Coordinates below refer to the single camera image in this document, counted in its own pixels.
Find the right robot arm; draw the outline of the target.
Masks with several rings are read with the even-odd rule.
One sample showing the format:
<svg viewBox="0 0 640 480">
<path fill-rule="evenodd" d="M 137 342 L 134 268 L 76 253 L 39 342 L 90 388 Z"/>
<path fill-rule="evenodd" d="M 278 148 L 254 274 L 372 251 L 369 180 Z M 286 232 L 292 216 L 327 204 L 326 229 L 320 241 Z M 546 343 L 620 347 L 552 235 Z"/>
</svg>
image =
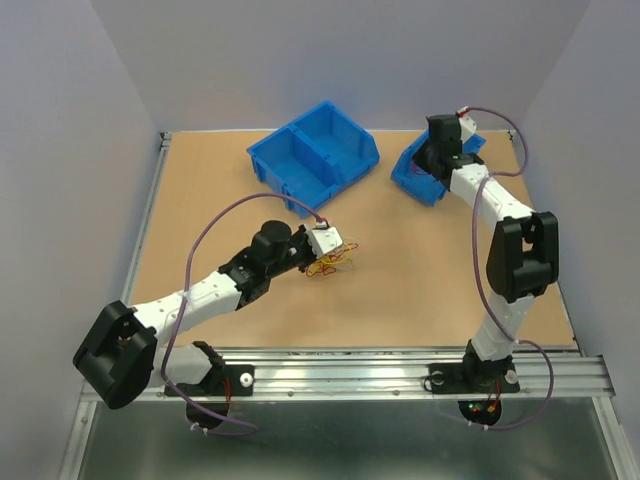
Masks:
<svg viewBox="0 0 640 480">
<path fill-rule="evenodd" d="M 414 163 L 472 209 L 472 225 L 492 233 L 487 261 L 475 264 L 486 316 L 457 363 L 432 363 L 425 379 L 433 394 L 474 395 L 519 389 L 513 365 L 518 332 L 534 300 L 559 276 L 559 224 L 515 198 L 476 153 L 464 144 L 475 134 L 468 110 L 427 119 L 428 138 Z"/>
</svg>

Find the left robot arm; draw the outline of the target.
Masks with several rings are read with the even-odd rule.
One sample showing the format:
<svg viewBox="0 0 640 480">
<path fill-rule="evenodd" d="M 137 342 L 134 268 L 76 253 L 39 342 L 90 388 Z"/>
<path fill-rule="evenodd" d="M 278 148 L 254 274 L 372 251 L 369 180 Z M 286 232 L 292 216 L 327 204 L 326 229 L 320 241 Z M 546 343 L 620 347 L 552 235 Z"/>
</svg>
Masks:
<svg viewBox="0 0 640 480">
<path fill-rule="evenodd" d="M 165 360 L 175 331 L 247 306 L 268 292 L 275 277 L 303 271 L 342 244 L 339 232 L 325 222 L 292 231 L 284 222 L 269 220 L 249 246 L 188 289 L 134 306 L 120 300 L 106 305 L 73 365 L 111 409 L 131 403 L 163 373 L 176 372 L 180 383 L 213 393 L 223 373 L 215 364 L 216 352 L 199 344 L 189 348 L 184 361 Z"/>
</svg>

